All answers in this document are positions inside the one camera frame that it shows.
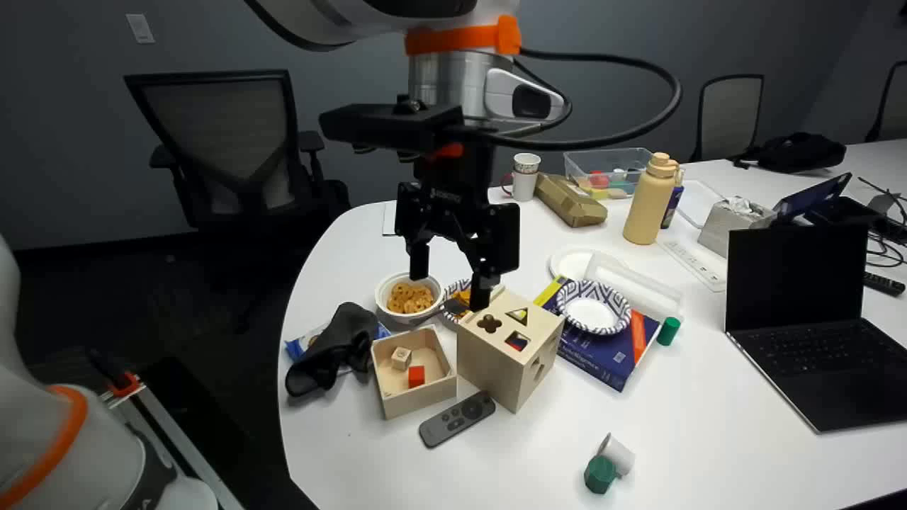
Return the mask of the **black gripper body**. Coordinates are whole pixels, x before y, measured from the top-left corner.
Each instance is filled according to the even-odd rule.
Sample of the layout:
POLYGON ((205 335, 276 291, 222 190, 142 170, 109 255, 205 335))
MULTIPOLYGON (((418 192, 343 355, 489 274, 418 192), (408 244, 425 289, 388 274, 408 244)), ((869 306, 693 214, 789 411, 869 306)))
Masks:
POLYGON ((419 156, 415 179, 398 187, 395 233, 407 241, 453 241, 479 274, 520 267, 520 207, 492 203, 492 156, 486 145, 453 142, 419 156))

